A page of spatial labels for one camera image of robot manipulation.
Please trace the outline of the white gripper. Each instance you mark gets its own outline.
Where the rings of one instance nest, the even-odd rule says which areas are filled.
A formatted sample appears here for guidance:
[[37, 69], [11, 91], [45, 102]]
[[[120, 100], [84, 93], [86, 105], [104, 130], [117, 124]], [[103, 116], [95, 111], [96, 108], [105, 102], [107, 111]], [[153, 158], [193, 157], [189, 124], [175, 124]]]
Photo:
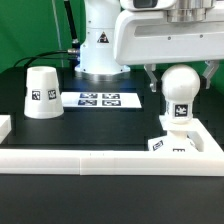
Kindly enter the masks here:
[[143, 65], [157, 90], [151, 64], [206, 61], [211, 79], [224, 59], [224, 0], [120, 0], [114, 30], [114, 58]]

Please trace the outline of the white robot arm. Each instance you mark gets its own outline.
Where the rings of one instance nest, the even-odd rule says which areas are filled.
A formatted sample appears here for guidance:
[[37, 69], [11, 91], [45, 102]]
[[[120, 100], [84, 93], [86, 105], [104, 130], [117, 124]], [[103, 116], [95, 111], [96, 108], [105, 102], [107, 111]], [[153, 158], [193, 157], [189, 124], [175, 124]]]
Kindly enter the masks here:
[[202, 86], [224, 60], [224, 0], [84, 0], [80, 76], [109, 80], [142, 65], [157, 91], [156, 66], [204, 61]]

